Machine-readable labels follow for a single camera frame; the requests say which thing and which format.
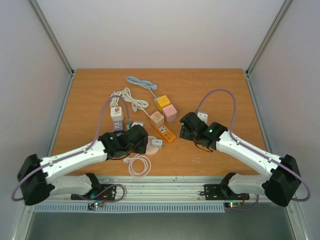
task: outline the wooden table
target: wooden table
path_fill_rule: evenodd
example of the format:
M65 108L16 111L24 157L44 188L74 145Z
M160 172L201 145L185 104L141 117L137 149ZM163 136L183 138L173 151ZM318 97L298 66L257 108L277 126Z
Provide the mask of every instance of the wooden table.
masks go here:
M151 115L157 110L152 94L145 88L130 84L127 76L150 80L158 85L156 95L167 95L178 111L177 119L167 126L178 136L181 129L179 119L194 112L201 99L209 91L225 88L233 92L237 101L237 117L234 133L249 143L264 149L264 141L242 69L78 69L71 87L55 142L53 155L84 146L92 141L104 102L113 91L129 87L134 98L149 102L146 111ZM143 111L133 112L128 104L131 119L144 122L148 134L161 136L150 126ZM208 123L218 122L230 126L233 102L225 92L212 94L202 105L201 111L208 113ZM104 114L100 134L113 130L110 109ZM177 139L150 157L152 169L149 176L223 176L229 172L242 175L257 174L241 161L218 151L202 151L191 141ZM142 170L142 163L134 163L134 169ZM122 160L108 160L88 165L71 173L97 176L128 176L128 165Z

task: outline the robotic arm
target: robotic arm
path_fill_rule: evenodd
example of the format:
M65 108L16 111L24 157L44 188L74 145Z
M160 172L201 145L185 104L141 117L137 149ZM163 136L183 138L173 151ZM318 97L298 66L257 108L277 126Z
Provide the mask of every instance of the robotic arm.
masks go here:
M61 194L84 195L92 189L100 189L96 176L92 173L79 177L64 176L84 166L100 163L106 160L126 157L131 153L146 153L148 133L141 125L135 125L128 131L107 132L97 141L72 151L38 159L36 154L30 155L24 161L17 178L21 181L27 174L49 163L48 166L36 172L21 185L24 202L27 206L38 204L49 196ZM54 160L68 157L58 163Z
M300 176L297 162L292 156L286 155L282 158L263 151L234 134L232 138L225 126L217 122L208 126L195 112L189 112L180 122L182 124L180 138L193 141L197 147L201 145L208 152L218 150L229 154L260 173L252 176L228 173L220 184L226 199L231 192L249 193L266 195L272 202L282 207L289 204L301 182L270 160L275 160Z

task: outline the pink cube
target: pink cube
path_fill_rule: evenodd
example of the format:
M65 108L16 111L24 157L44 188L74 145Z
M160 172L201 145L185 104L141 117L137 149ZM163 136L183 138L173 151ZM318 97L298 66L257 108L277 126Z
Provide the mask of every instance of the pink cube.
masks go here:
M172 104L165 106L162 109L162 115L169 124L176 120L177 114L178 112Z

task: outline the brown wooden surface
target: brown wooden surface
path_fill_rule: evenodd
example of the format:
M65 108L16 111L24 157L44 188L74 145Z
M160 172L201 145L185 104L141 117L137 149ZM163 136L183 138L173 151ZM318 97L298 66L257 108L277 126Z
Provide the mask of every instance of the brown wooden surface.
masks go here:
M146 111L151 115L157 110L152 94L140 86L129 84L127 76L150 80L158 85L157 96L167 95L178 111L171 124L165 123L177 136L181 124L179 119L194 112L201 99L210 90L225 88L233 92L237 101L237 116L234 133L242 139L264 149L258 120L242 69L78 69L57 135L53 155L61 154L91 142L96 132L98 118L104 102L113 91L129 87L133 97L149 102ZM133 112L133 121L145 123L148 134L161 138L150 126L143 111ZM217 92L207 98L201 111L208 113L208 123L218 122L229 127L233 113L232 98L225 92ZM112 131L110 109L104 114L100 134ZM202 151L191 141L177 137L172 143L164 141L159 152L150 157L152 169L149 176L222 176L229 172L243 175L257 174L239 160L218 152ZM140 171L142 164L134 163ZM128 165L122 160L108 160L78 169L72 175L95 173L98 176L128 176Z

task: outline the beige cube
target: beige cube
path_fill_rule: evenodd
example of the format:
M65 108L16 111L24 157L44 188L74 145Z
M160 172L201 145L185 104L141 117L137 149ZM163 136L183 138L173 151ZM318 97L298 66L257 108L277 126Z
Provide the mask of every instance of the beige cube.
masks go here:
M150 121L152 125L159 128L165 123L165 117L159 111L156 111L150 116Z

